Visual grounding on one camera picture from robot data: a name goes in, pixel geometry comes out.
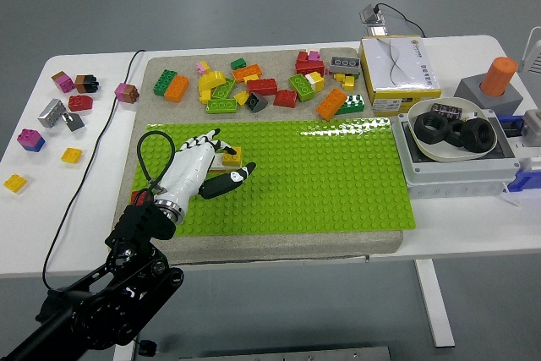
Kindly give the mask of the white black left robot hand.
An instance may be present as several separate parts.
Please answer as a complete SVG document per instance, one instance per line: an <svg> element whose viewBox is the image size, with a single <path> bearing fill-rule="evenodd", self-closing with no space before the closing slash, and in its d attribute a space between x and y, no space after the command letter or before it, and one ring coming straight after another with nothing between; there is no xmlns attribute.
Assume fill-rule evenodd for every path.
<svg viewBox="0 0 541 361"><path fill-rule="evenodd" d="M219 129L212 129L182 144L161 179L163 191L154 198L157 206L182 216L188 212L191 197L198 194L209 200L233 191L246 181L256 168L253 162L232 172L210 179L206 177L217 151L237 153L229 144L215 138L219 133Z"/></svg>

